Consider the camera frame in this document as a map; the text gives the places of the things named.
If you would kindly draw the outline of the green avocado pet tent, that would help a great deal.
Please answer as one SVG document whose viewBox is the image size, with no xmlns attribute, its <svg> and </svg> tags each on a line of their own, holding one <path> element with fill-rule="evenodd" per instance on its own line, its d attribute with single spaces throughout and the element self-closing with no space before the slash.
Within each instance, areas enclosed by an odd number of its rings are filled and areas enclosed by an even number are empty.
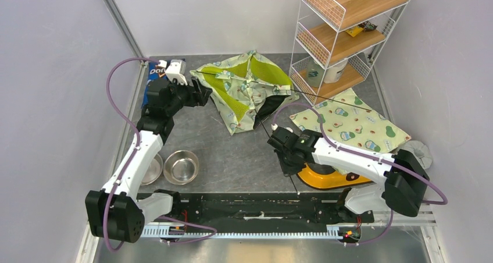
<svg viewBox="0 0 493 263">
<path fill-rule="evenodd" d="M 255 129 L 279 107 L 299 99 L 288 75 L 255 50 L 190 74 L 212 90 L 210 97 L 231 135 Z"/>
</svg>

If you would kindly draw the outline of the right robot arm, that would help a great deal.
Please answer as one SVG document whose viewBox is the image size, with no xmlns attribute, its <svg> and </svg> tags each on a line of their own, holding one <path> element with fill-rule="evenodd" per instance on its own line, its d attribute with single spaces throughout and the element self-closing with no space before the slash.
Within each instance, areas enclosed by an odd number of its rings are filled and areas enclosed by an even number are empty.
<svg viewBox="0 0 493 263">
<path fill-rule="evenodd" d="M 350 189 L 335 206 L 340 220 L 349 222 L 358 214 L 377 208 L 408 217 L 418 215 L 429 176 L 411 152 L 383 154 L 328 141 L 313 130 L 297 135 L 277 125 L 271 128 L 273 133 L 267 142 L 274 148 L 285 175 L 317 165 L 342 168 L 373 181 L 369 187 Z"/>
</svg>

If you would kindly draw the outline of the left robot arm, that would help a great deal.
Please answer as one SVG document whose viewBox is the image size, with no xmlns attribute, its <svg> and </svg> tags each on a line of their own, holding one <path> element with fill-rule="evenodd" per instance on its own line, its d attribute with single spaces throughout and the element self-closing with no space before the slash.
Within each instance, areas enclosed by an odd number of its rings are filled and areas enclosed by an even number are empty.
<svg viewBox="0 0 493 263">
<path fill-rule="evenodd" d="M 174 115 L 183 107 L 205 106 L 211 93 L 212 89 L 196 78 L 188 85 L 164 78 L 147 85 L 147 103 L 123 162 L 101 190 L 91 190 L 85 198 L 93 236 L 134 243 L 148 223 L 161 216 L 171 222 L 181 217 L 183 207 L 177 202 L 178 193 L 157 190 L 141 200 L 137 194 L 152 160 L 172 131 Z"/>
</svg>

